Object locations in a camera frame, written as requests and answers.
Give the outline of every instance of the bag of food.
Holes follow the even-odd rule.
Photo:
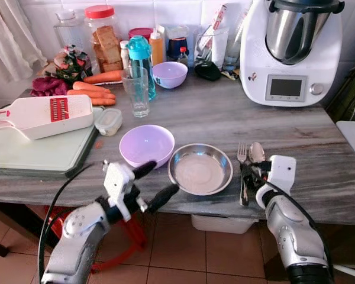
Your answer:
[[[92,76],[89,56],[75,45],[68,45],[54,58],[57,78],[63,79],[71,88],[75,81]]]

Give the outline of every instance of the cutting board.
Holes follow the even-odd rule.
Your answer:
[[[95,119],[103,108],[93,108]],[[12,127],[0,129],[0,174],[71,176],[84,162],[98,134],[94,125],[38,140]]]

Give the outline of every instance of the container lid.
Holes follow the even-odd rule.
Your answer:
[[[344,9],[344,2],[339,0],[275,0],[270,4],[270,12],[276,9],[284,9],[297,13],[335,13]]]
[[[153,33],[150,34],[150,38],[151,38],[152,40],[158,40],[158,39],[160,39],[160,33],[158,33],[158,32],[156,31],[156,28],[154,28]]]
[[[129,31],[128,36],[129,39],[131,39],[134,36],[143,36],[147,40],[149,40],[151,33],[153,32],[152,28],[133,28],[132,30]]]
[[[85,15],[90,19],[101,19],[114,15],[114,8],[110,5],[95,5],[85,9]]]
[[[59,21],[71,20],[75,18],[75,11],[72,9],[61,10],[55,13]]]
[[[101,115],[95,120],[96,128],[108,129],[119,128],[122,124],[122,112],[119,109],[107,108]]]
[[[151,45],[140,35],[132,37],[127,48],[129,49],[129,57],[133,60],[143,60],[151,55]]]
[[[121,41],[120,41],[120,47],[121,47],[122,49],[128,49],[127,46],[126,46],[128,43],[129,43],[128,40],[121,40]]]

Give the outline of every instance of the blue bottle cap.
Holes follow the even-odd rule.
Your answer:
[[[147,59],[151,55],[151,45],[142,35],[132,37],[126,47],[129,49],[130,59],[133,60]]]

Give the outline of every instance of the food processor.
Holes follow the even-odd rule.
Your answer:
[[[277,107],[319,102],[338,68],[343,9],[339,0],[254,0],[241,39],[246,95]]]

